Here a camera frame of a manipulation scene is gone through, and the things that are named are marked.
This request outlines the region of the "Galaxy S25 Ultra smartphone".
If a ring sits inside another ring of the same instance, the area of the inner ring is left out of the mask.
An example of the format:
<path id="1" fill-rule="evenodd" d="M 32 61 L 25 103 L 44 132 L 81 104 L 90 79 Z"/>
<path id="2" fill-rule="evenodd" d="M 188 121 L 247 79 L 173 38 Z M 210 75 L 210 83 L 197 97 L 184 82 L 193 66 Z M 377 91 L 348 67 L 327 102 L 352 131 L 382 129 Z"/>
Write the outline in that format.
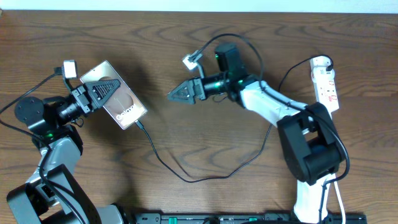
<path id="1" fill-rule="evenodd" d="M 127 129 L 147 113 L 147 108 L 127 86 L 126 82 L 111 64 L 105 60 L 80 78 L 82 83 L 114 79 L 118 79 L 121 85 L 104 104 L 103 108 L 117 122 L 121 129 Z"/>

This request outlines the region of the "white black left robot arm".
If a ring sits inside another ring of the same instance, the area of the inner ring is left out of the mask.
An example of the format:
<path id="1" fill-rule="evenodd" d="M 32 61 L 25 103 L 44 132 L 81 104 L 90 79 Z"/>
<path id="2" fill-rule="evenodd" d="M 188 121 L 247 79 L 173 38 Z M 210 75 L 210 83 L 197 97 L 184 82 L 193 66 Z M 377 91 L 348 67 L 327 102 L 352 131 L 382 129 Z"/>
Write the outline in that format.
<path id="1" fill-rule="evenodd" d="M 101 108 L 120 87 L 119 80 L 79 85 L 66 97 L 44 100 L 24 93 L 12 102 L 15 116 L 41 160 L 26 183 L 10 191 L 7 203 L 18 223 L 127 223 L 116 205 L 96 207 L 73 176 L 83 152 L 74 126 L 81 116 Z"/>

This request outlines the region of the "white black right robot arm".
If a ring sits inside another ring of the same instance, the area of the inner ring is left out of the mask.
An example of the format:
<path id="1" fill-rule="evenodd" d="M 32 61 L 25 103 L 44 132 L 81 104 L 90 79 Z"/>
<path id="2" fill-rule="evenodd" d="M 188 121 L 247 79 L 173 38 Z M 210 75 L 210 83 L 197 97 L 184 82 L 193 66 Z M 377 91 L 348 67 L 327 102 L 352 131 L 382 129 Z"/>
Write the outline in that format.
<path id="1" fill-rule="evenodd" d="M 276 127 L 285 162 L 297 179 L 294 215 L 302 223 L 323 223 L 328 212 L 326 200 L 341 162 L 350 165 L 348 151 L 339 137 L 332 112 L 339 104 L 335 88 L 334 63 L 328 55 L 308 58 L 316 102 L 308 105 L 292 100 L 268 83 L 248 73 L 234 43 L 215 49 L 219 73 L 207 76 L 200 63 L 201 50 L 186 55 L 182 62 L 199 76 L 185 80 L 168 93 L 170 101 L 193 105 L 197 100 L 226 93 L 244 109 L 257 113 Z"/>

